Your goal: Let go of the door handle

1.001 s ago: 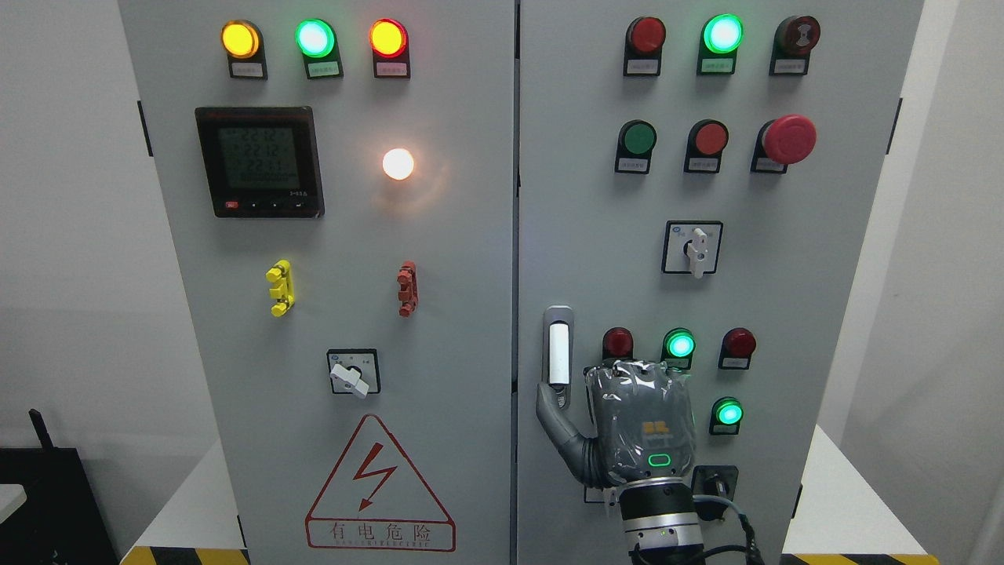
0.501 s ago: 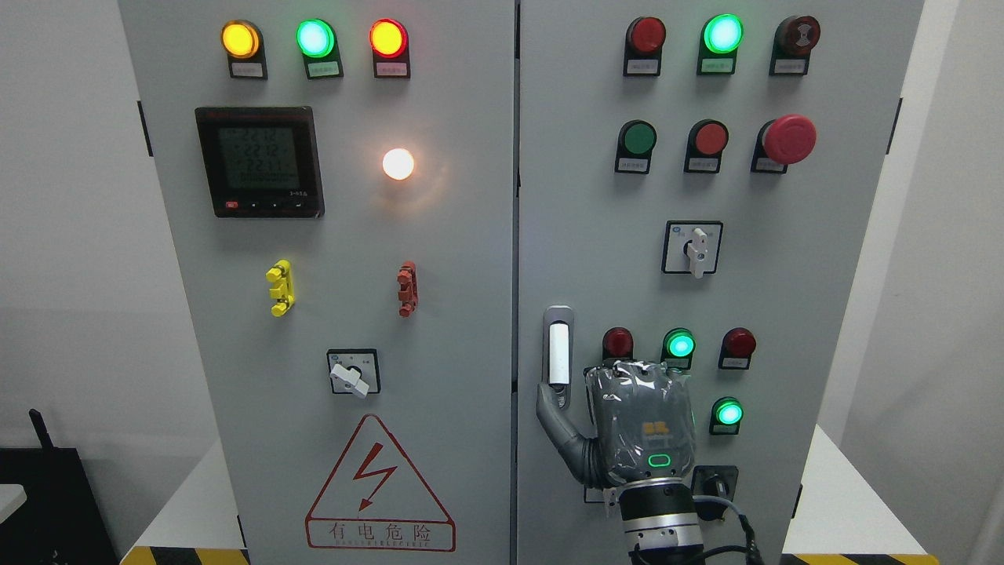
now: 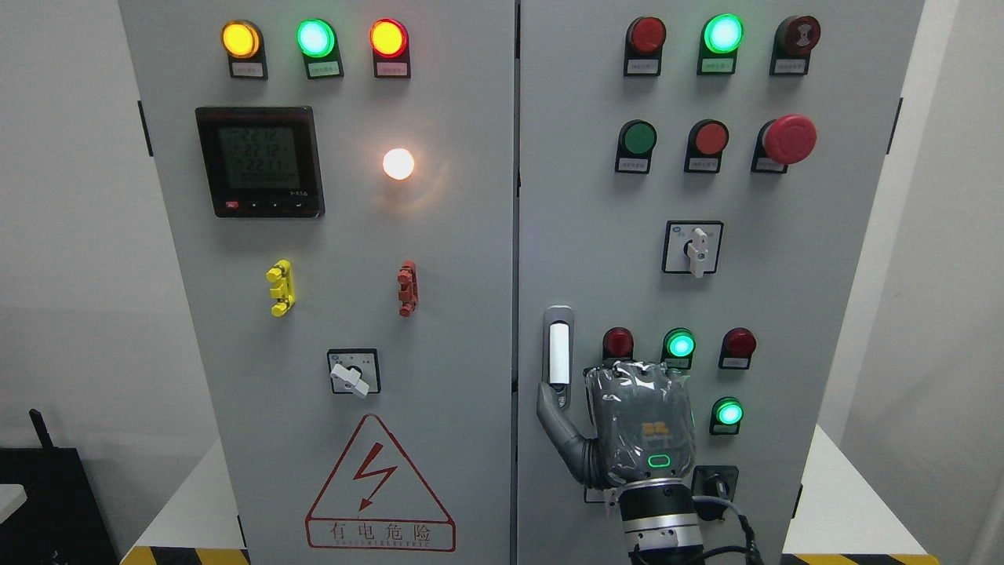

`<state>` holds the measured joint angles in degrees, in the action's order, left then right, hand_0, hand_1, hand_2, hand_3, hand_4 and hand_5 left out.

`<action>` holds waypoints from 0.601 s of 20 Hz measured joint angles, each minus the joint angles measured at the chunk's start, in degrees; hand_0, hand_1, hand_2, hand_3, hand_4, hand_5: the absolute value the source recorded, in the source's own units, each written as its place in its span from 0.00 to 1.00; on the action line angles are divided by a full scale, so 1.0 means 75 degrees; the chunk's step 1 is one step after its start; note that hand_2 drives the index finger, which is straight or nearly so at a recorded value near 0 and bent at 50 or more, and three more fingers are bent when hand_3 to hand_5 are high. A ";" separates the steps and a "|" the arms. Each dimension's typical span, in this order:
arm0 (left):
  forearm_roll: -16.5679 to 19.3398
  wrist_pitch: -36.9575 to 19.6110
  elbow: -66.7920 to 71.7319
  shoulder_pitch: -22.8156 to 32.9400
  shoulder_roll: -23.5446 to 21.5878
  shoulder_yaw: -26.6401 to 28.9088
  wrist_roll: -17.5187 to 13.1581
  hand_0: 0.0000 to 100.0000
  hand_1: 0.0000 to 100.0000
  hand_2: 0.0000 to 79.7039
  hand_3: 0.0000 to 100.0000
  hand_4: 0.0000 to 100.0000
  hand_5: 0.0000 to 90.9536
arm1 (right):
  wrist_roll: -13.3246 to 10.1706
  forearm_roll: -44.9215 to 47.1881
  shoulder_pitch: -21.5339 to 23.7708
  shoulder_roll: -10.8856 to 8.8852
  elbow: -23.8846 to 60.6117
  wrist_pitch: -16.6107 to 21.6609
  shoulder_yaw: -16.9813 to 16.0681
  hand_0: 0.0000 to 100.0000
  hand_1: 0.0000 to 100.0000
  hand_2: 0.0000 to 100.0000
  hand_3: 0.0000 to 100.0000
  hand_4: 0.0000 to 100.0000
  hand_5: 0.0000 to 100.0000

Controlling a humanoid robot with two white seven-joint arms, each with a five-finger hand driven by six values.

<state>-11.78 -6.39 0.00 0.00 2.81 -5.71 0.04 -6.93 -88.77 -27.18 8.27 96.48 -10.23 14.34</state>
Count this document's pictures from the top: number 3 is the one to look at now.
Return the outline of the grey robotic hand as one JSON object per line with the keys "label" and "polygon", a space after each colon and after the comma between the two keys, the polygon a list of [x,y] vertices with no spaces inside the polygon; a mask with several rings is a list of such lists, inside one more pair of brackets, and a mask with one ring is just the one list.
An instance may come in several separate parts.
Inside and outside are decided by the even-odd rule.
{"label": "grey robotic hand", "polygon": [[537,416],[570,475],[588,489],[681,479],[696,460],[687,375],[663,364],[616,361],[585,372],[598,436],[585,439],[539,383]]}

